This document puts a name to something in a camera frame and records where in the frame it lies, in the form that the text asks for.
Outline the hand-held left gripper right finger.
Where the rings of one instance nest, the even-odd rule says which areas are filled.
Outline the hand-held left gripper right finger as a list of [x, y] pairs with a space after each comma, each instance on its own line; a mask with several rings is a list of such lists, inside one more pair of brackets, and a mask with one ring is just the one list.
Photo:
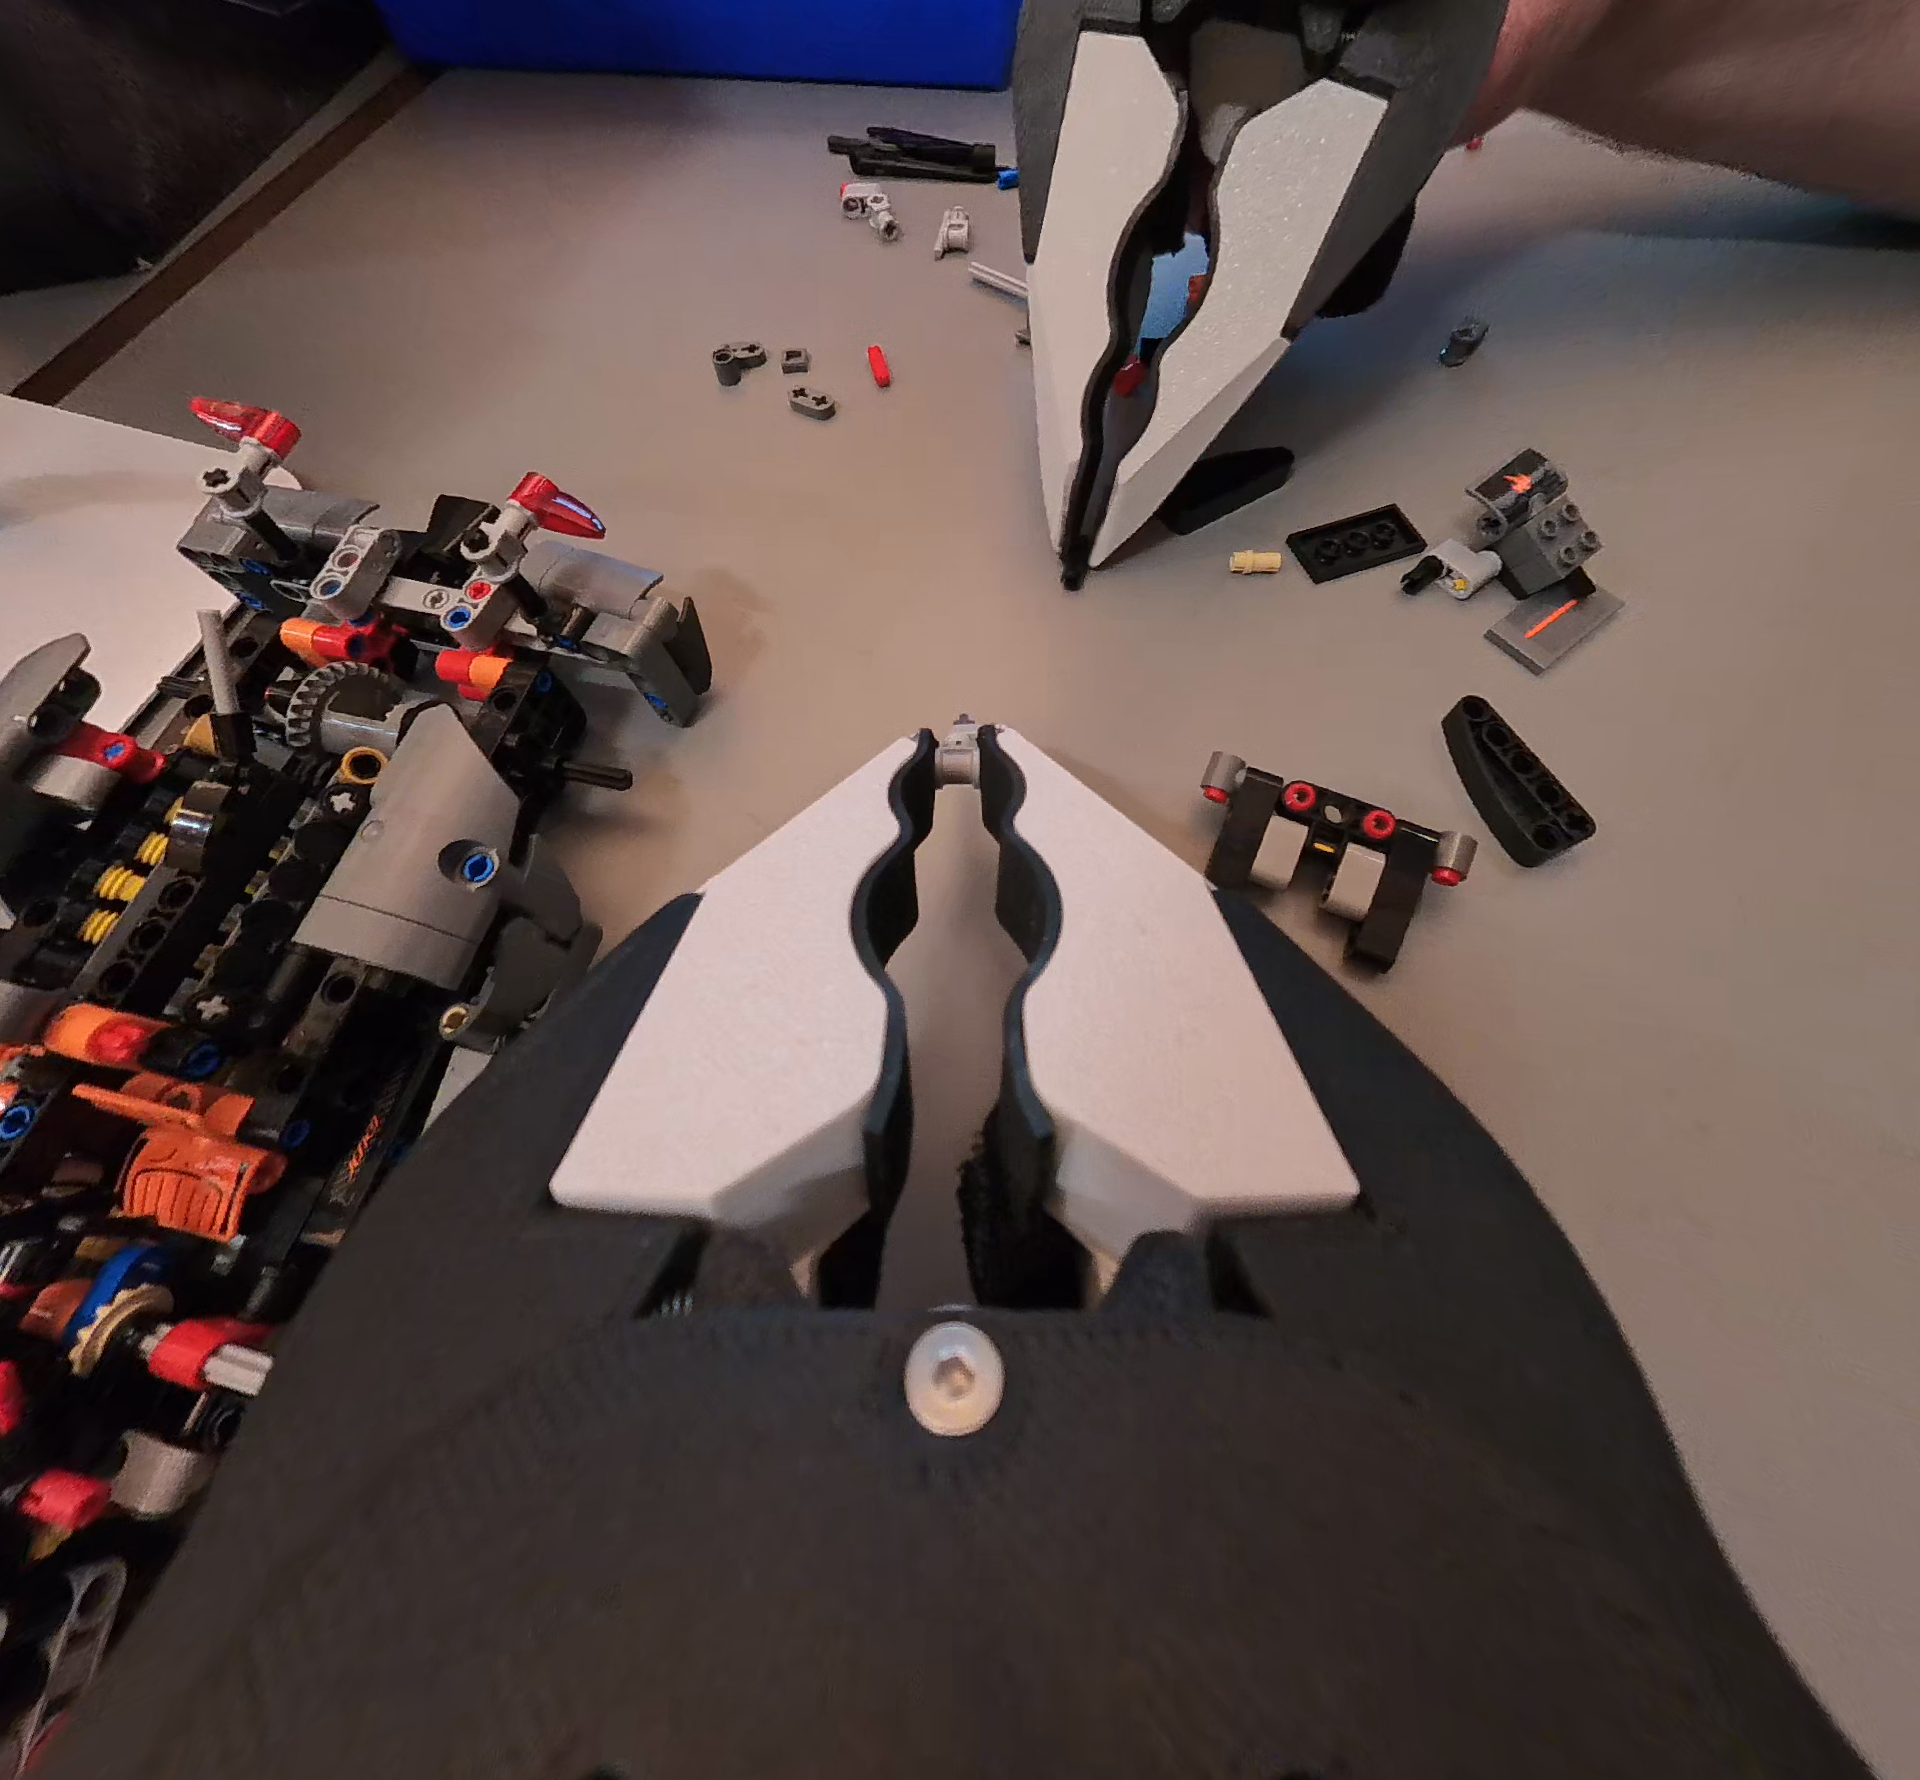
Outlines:
[[1145, 1235], [1353, 1206], [1210, 882], [1011, 728], [978, 730], [977, 784], [1025, 957], [977, 1150], [977, 1294], [1079, 1297]]

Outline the black lego subassembly red pins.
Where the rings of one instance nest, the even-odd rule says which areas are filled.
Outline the black lego subassembly red pins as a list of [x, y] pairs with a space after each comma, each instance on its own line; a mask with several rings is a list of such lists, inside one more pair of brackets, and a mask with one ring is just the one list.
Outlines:
[[1346, 960], [1372, 972], [1396, 964], [1429, 888], [1468, 880], [1471, 832], [1435, 832], [1344, 790], [1287, 778], [1218, 750], [1202, 797], [1220, 813], [1205, 877], [1218, 889], [1306, 884], [1349, 925]]

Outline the lego technic car chassis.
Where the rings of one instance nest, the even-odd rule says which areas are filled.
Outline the lego technic car chassis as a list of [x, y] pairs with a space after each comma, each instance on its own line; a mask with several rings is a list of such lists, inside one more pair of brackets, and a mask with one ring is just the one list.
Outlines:
[[230, 597], [129, 720], [84, 634], [4, 675], [4, 1776], [97, 1677], [194, 1517], [279, 1330], [421, 1138], [603, 930], [540, 838], [587, 674], [673, 728], [708, 637], [529, 471], [419, 524], [285, 488], [280, 410], [180, 554]]

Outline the grey lego brick assembly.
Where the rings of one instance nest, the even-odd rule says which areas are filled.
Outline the grey lego brick assembly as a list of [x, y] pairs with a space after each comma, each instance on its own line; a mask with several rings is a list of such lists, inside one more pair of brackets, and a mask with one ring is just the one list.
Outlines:
[[1461, 533], [1432, 544], [1401, 580], [1406, 595], [1440, 585], [1468, 600], [1494, 580], [1519, 600], [1554, 587], [1572, 600], [1594, 592], [1589, 559], [1603, 539], [1572, 500], [1568, 473], [1525, 448], [1468, 488]]

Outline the black lego wedge piece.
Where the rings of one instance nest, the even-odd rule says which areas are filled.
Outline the black lego wedge piece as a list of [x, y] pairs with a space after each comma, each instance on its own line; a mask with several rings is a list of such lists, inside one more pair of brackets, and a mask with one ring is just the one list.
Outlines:
[[1189, 535], [1279, 492], [1294, 469], [1290, 448], [1240, 448], [1200, 457], [1168, 492], [1157, 519]]

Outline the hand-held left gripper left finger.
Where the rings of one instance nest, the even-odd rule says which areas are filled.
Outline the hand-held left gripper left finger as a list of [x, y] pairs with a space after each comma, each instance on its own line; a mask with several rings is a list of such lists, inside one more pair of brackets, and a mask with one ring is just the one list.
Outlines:
[[560, 1157], [575, 1209], [773, 1243], [870, 1306], [910, 1157], [888, 962], [918, 924], [921, 737], [903, 735], [700, 889]]

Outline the dark grey sloped lego tile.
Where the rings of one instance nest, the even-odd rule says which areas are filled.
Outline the dark grey sloped lego tile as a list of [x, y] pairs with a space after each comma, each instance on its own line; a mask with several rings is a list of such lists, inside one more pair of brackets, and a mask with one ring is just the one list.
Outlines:
[[1521, 597], [1484, 634], [1486, 642], [1535, 675], [1607, 627], [1624, 600], [1587, 575], [1572, 575]]

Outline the black curved lego beam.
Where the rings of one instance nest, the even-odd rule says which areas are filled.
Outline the black curved lego beam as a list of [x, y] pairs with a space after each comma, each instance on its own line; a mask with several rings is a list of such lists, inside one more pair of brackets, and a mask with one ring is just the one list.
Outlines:
[[1594, 838], [1593, 813], [1486, 697], [1461, 697], [1443, 735], [1466, 795], [1514, 863], [1544, 865]]

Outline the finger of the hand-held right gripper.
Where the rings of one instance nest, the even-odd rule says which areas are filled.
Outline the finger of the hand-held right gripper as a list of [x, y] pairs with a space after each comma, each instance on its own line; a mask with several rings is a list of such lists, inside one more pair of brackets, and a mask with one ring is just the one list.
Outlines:
[[1186, 95], [1145, 35], [1079, 35], [1028, 264], [1040, 494], [1067, 587], [1150, 519], [1202, 452], [1202, 401], [1180, 359], [1186, 343], [1172, 342], [1139, 441], [1116, 480], [1098, 482], [1106, 403], [1130, 342], [1126, 294], [1150, 274], [1140, 224], [1168, 194], [1186, 123]]
[[1150, 519], [1289, 347], [1287, 325], [1387, 114], [1313, 83], [1240, 121], [1212, 183], [1210, 286], [1158, 356], [1145, 429], [1093, 544], [1105, 565]]

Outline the black flat lego plate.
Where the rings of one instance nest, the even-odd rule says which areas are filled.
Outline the black flat lego plate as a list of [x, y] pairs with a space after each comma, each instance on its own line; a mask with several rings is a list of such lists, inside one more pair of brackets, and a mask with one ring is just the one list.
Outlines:
[[1429, 539], [1395, 502], [1369, 505], [1287, 535], [1287, 551], [1310, 584], [1413, 562]]

